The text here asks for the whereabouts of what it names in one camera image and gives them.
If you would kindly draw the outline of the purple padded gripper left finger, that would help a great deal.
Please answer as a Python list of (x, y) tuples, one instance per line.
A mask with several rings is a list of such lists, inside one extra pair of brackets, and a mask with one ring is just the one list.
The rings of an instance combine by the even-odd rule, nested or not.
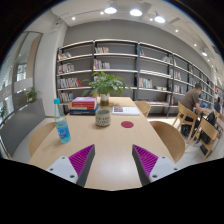
[(84, 187), (94, 156), (95, 145), (92, 144), (69, 157), (59, 157), (49, 168), (47, 168), (47, 171)]

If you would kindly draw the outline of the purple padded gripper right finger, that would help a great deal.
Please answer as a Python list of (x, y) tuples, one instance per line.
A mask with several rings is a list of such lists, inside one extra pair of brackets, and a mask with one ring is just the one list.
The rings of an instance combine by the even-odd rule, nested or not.
[(132, 145), (132, 156), (143, 186), (178, 170), (177, 166), (166, 156), (158, 157), (137, 145)]

